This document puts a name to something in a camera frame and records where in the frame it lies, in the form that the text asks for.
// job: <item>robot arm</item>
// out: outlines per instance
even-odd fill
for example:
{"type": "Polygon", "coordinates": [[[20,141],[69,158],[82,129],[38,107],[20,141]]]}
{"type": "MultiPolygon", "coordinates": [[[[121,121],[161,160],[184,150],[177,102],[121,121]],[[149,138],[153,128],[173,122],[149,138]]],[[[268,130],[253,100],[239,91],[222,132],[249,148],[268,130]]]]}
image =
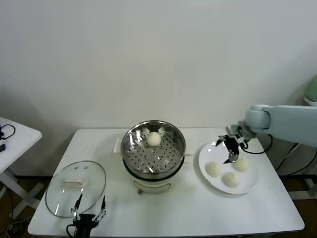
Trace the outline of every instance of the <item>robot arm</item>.
{"type": "Polygon", "coordinates": [[[235,162],[237,148],[247,145],[257,133],[294,143],[317,147],[317,107],[252,105],[245,120],[226,128],[227,135],[220,136],[217,145],[225,142],[229,158],[225,163],[235,162]]]}
{"type": "Polygon", "coordinates": [[[106,214],[105,196],[103,197],[100,213],[97,216],[94,214],[79,214],[78,208],[82,197],[83,194],[81,194],[79,199],[76,201],[74,208],[71,208],[70,210],[73,215],[73,224],[67,226],[66,232],[71,238],[89,238],[91,229],[95,228],[106,214]],[[76,227],[74,236],[69,233],[69,226],[76,227]]]}

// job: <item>glass lid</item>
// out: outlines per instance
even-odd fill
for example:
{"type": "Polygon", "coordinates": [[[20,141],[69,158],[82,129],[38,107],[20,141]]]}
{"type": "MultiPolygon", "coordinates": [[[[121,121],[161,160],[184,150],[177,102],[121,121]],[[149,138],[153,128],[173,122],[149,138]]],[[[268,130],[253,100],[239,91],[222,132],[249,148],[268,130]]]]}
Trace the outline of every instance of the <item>glass lid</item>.
{"type": "Polygon", "coordinates": [[[72,217],[70,209],[80,195],[78,213],[91,208],[101,197],[106,185],[106,173],[94,161],[70,164],[55,175],[45,194],[45,203],[50,212],[58,217],[72,217]]]}

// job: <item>power cord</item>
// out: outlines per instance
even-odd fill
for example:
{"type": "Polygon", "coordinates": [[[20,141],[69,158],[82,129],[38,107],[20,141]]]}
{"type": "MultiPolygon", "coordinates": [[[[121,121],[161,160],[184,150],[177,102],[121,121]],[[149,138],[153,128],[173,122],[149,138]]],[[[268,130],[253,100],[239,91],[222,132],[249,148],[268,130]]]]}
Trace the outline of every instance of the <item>power cord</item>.
{"type": "Polygon", "coordinates": [[[9,139],[10,137],[12,137],[15,134],[15,131],[16,131],[15,127],[10,125],[10,124],[4,125],[2,127],[0,125],[0,152],[5,151],[5,149],[6,149],[5,141],[7,139],[9,139]],[[11,135],[5,137],[4,132],[2,130],[3,130],[3,128],[8,127],[8,126],[13,128],[13,133],[11,135]]]}
{"type": "Polygon", "coordinates": [[[1,133],[4,134],[2,130],[3,130],[3,128],[5,128],[6,126],[12,127],[13,133],[12,133],[11,135],[7,136],[7,137],[2,136],[2,138],[1,138],[2,140],[7,140],[7,139],[9,139],[10,137],[12,137],[12,136],[15,134],[15,131],[16,131],[16,129],[15,129],[14,126],[12,126],[12,125],[10,125],[10,124],[6,124],[6,125],[4,125],[4,126],[0,126],[0,134],[1,134],[1,133]]]}
{"type": "Polygon", "coordinates": [[[273,136],[271,136],[270,134],[268,134],[268,136],[271,138],[271,143],[269,144],[269,146],[268,146],[265,150],[263,150],[263,151],[261,151],[261,152],[251,152],[251,151],[247,151],[247,150],[246,150],[246,149],[248,148],[248,144],[247,144],[247,143],[246,143],[246,146],[241,146],[241,149],[242,149],[244,152],[249,153],[249,154],[253,154],[253,155],[263,154],[263,153],[269,151],[270,148],[271,148],[272,145],[273,145],[273,136]]]}
{"type": "Polygon", "coordinates": [[[7,191],[9,192],[10,195],[10,200],[11,200],[11,218],[10,218],[10,224],[7,226],[6,229],[3,229],[0,231],[0,234],[2,232],[6,233],[6,237],[9,238],[19,238],[20,236],[22,236],[24,234],[24,232],[27,229],[27,225],[28,222],[27,220],[31,219],[32,217],[28,217],[26,219],[19,219],[17,221],[13,221],[13,210],[14,210],[14,203],[13,203],[13,197],[12,197],[12,193],[11,190],[5,186],[7,191]]]}
{"type": "Polygon", "coordinates": [[[302,167],[301,169],[296,170],[295,172],[292,172],[292,173],[290,173],[290,174],[288,174],[288,175],[286,175],[286,176],[293,175],[293,174],[295,174],[295,173],[298,173],[299,171],[304,170],[304,169],[307,168],[309,165],[311,165],[311,163],[315,160],[316,156],[317,156],[317,150],[316,150],[316,152],[315,152],[313,158],[310,160],[310,162],[309,162],[306,166],[304,166],[304,167],[302,167]]]}
{"type": "Polygon", "coordinates": [[[70,238],[74,238],[74,236],[69,232],[68,228],[69,228],[69,227],[74,227],[74,226],[75,226],[74,224],[69,224],[69,225],[67,225],[67,227],[66,227],[66,232],[67,232],[67,234],[68,234],[68,236],[69,236],[70,238]]]}
{"type": "Polygon", "coordinates": [[[288,151],[288,153],[286,154],[286,156],[284,157],[284,159],[282,160],[282,163],[276,168],[276,171],[279,170],[279,168],[282,167],[282,165],[284,164],[285,160],[288,158],[288,156],[290,154],[293,153],[294,150],[296,150],[298,148],[299,144],[298,143],[294,143],[293,146],[290,148],[290,150],[288,151]]]}

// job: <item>white plate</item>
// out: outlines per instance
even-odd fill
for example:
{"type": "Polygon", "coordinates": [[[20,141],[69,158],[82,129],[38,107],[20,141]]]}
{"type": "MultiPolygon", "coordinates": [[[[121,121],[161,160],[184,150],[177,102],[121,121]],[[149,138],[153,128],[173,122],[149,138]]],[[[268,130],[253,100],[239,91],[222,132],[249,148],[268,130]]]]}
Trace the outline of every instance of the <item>white plate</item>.
{"type": "Polygon", "coordinates": [[[199,168],[207,181],[219,190],[231,194],[247,193],[252,188],[254,188],[258,181],[258,170],[254,160],[252,159],[252,157],[256,155],[252,155],[250,157],[250,154],[246,154],[245,152],[240,151],[239,158],[245,158],[251,165],[247,171],[240,172],[236,170],[231,163],[223,164],[223,162],[228,159],[228,154],[228,150],[225,147],[224,143],[220,144],[217,147],[215,146],[215,142],[209,143],[204,146],[199,153],[199,168]],[[205,170],[205,165],[213,161],[222,164],[222,175],[218,177],[210,176],[205,170]],[[230,188],[223,182],[222,176],[227,172],[235,172],[240,176],[241,184],[238,188],[230,188]]]}

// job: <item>floor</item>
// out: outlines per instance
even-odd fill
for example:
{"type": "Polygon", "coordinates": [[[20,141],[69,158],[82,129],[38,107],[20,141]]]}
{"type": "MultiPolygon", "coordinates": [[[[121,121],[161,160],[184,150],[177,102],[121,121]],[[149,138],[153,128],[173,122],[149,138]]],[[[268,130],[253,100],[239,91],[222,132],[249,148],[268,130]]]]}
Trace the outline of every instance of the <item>floor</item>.
{"type": "MultiPolygon", "coordinates": [[[[288,191],[300,191],[305,190],[306,185],[300,179],[283,179],[282,180],[286,189],[288,191]]],[[[48,180],[38,180],[38,179],[20,179],[19,184],[27,191],[30,191],[38,182],[41,182],[45,185],[45,188],[48,186],[48,180]]],[[[37,195],[38,199],[41,199],[45,192],[45,189],[37,195]]],[[[21,199],[12,193],[13,203],[17,205],[21,199]]],[[[317,238],[317,220],[315,217],[317,216],[317,202],[315,200],[302,200],[294,202],[297,209],[299,210],[304,222],[305,228],[298,232],[291,233],[280,233],[274,235],[274,238],[317,238]]],[[[6,228],[10,224],[9,213],[11,212],[11,199],[10,195],[7,192],[3,198],[0,200],[0,231],[6,228]]],[[[16,219],[22,220],[31,217],[34,214],[34,209],[27,207],[20,216],[16,219]]],[[[25,231],[20,238],[33,238],[34,236],[30,235],[25,231]]],[[[2,232],[0,234],[0,238],[6,238],[6,233],[2,232]]]]}

